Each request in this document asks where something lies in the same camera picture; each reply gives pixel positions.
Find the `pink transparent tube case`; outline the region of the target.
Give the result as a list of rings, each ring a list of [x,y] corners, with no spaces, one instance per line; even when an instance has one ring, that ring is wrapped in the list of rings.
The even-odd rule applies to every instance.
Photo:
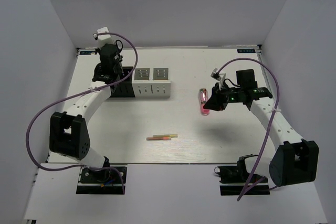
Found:
[[[199,100],[201,114],[203,116],[209,115],[209,110],[204,108],[204,105],[208,100],[208,93],[207,93],[207,90],[205,88],[199,89],[198,100]]]

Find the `yellow slim highlighter pen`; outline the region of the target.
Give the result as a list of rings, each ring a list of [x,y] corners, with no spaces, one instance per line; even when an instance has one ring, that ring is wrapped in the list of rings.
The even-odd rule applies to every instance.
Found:
[[[156,138],[177,138],[178,134],[161,134],[161,135],[153,135],[152,137],[156,137]]]

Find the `black handled scissors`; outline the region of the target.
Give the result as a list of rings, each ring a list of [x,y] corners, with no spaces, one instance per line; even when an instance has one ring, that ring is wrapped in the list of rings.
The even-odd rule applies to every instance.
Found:
[[[123,42],[121,40],[117,39],[115,41],[115,44],[116,44],[116,47],[117,47],[118,51],[121,52],[123,50]]]

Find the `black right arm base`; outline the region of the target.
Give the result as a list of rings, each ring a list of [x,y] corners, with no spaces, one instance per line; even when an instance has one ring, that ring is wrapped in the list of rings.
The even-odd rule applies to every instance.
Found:
[[[219,177],[221,196],[239,196],[249,176],[245,160],[248,159],[248,165],[251,164],[251,168],[253,168],[256,158],[257,155],[254,154],[246,155],[240,157],[236,164],[216,166],[214,168],[214,174]],[[257,172],[253,174],[248,186],[258,181],[260,182],[245,193],[245,196],[270,195],[268,178],[264,178]]]

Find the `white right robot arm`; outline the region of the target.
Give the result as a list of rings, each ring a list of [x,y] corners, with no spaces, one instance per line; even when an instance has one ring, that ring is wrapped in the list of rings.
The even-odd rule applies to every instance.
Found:
[[[316,178],[319,148],[306,141],[276,111],[275,101],[266,87],[259,87],[252,69],[236,72],[237,86],[229,87],[224,74],[212,73],[217,83],[204,108],[223,111],[230,103],[242,103],[260,121],[275,148],[272,158],[256,154],[241,156],[237,162],[238,177],[247,182],[255,175],[270,178],[276,186],[312,182]]]

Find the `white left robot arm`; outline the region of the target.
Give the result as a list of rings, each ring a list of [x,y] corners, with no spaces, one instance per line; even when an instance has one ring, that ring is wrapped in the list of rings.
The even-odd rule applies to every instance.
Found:
[[[89,93],[80,98],[64,112],[55,112],[50,118],[49,149],[93,168],[93,176],[101,182],[110,178],[108,159],[91,147],[87,124],[102,103],[110,98],[117,86],[100,86],[119,81],[123,75],[122,56],[115,44],[97,49],[100,63],[94,69]]]

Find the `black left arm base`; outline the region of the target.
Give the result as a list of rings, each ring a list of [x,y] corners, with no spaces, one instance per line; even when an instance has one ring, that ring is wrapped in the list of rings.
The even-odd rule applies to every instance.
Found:
[[[127,179],[127,167],[115,167],[122,176],[124,186],[116,171],[105,170],[94,172],[88,168],[80,170],[77,183],[77,195],[123,195]]]

